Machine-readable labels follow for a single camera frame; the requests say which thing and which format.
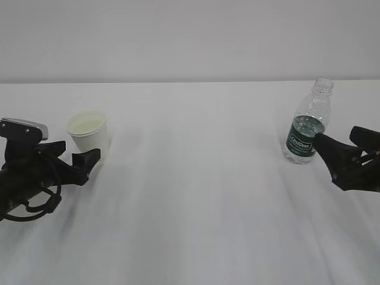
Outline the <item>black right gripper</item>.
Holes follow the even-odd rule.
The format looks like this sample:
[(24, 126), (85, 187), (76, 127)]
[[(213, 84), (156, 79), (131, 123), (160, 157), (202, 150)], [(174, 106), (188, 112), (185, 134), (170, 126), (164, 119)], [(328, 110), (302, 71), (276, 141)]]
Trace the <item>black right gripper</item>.
[[(330, 171), (333, 184), (342, 191), (379, 192), (380, 133), (354, 126), (349, 138), (356, 146), (319, 133), (313, 146)], [(361, 157), (363, 150), (370, 154)]]

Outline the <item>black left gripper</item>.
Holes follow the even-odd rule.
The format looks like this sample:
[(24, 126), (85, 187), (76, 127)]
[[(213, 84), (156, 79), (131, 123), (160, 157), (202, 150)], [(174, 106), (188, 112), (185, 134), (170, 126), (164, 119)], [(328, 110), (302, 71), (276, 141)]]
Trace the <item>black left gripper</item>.
[(72, 154), (72, 165), (59, 159), (66, 151), (65, 141), (55, 141), (34, 146), (29, 157), (29, 189), (57, 185), (83, 186), (91, 171), (101, 159), (99, 148)]

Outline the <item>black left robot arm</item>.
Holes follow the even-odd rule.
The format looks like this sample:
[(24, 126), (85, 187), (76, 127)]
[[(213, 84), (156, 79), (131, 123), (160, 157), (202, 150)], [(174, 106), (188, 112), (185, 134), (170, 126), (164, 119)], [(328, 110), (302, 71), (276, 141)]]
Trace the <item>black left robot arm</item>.
[(66, 142), (28, 145), (8, 141), (1, 167), (1, 220), (27, 222), (55, 211), (64, 185), (83, 186), (100, 161), (98, 148), (62, 161)]

